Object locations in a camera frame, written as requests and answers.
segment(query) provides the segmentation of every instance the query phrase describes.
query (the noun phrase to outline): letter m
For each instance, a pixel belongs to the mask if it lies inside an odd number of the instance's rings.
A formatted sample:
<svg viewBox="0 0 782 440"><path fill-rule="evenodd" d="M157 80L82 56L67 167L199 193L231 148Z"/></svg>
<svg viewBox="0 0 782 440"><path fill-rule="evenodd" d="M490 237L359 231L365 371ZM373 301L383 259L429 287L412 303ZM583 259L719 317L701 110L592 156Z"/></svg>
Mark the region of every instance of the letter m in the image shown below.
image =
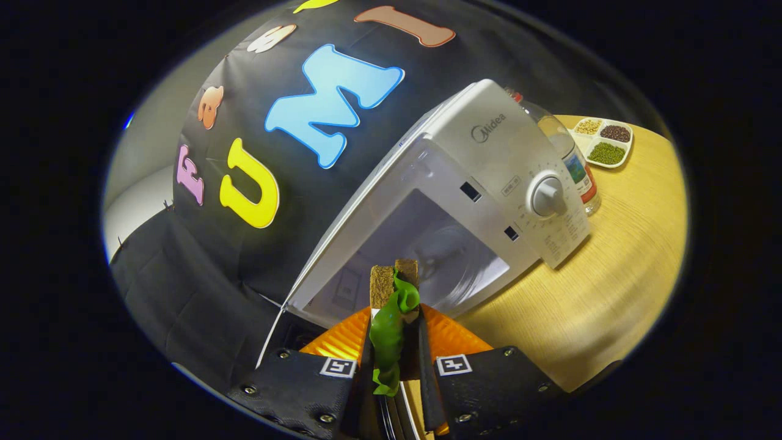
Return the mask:
<svg viewBox="0 0 782 440"><path fill-rule="evenodd" d="M266 116L267 132L282 130L317 154L321 168L331 168L345 150L342 133L327 135L313 124L357 127L358 115L345 100L342 90L353 93L362 109L379 105L404 78L399 67L374 66L334 49L320 47L304 61L304 76L315 93L284 96L274 101Z"/></svg>

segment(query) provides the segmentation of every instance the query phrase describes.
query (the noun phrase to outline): wooden table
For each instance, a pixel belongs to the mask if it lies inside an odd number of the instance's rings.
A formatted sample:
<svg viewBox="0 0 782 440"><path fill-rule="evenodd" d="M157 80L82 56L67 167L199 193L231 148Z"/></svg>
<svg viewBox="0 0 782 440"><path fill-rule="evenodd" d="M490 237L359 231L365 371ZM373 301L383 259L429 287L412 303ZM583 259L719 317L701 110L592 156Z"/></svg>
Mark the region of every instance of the wooden table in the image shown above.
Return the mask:
<svg viewBox="0 0 782 440"><path fill-rule="evenodd" d="M583 117L557 118L573 128ZM558 270L538 261L457 319L494 347L518 346L568 392L641 342L682 266L688 220L681 164L667 139L631 127L625 164L591 165L602 205L569 261ZM422 432L418 382L407 382L405 391Z"/></svg>

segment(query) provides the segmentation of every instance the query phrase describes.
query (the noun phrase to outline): white wall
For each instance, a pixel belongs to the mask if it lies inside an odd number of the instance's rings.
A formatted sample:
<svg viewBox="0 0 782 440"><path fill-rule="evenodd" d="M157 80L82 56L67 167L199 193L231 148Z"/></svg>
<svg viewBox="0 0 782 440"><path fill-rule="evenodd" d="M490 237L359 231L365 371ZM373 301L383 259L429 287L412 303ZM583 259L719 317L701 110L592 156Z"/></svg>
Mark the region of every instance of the white wall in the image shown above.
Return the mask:
<svg viewBox="0 0 782 440"><path fill-rule="evenodd" d="M169 205L174 202L173 175L173 165L152 173L125 190L109 209L103 212L106 260L111 261L111 257L120 247L117 237L124 243L136 228L165 208L164 200Z"/></svg>

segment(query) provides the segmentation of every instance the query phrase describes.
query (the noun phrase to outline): plastic bottle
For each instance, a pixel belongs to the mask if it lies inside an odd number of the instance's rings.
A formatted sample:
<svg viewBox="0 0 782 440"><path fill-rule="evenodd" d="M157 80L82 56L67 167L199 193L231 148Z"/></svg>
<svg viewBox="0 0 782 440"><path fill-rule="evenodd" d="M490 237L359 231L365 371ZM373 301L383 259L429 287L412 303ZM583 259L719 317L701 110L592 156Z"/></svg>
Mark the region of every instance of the plastic bottle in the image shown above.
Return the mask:
<svg viewBox="0 0 782 440"><path fill-rule="evenodd" d="M589 164L568 129L553 114L530 101L523 100L521 94L512 88L506 88L505 91L537 122L538 128L557 149L559 157L565 162L570 176L573 177L573 182L576 183L576 191L584 203L586 215L594 214L601 204L600 194L597 193L597 184Z"/></svg>

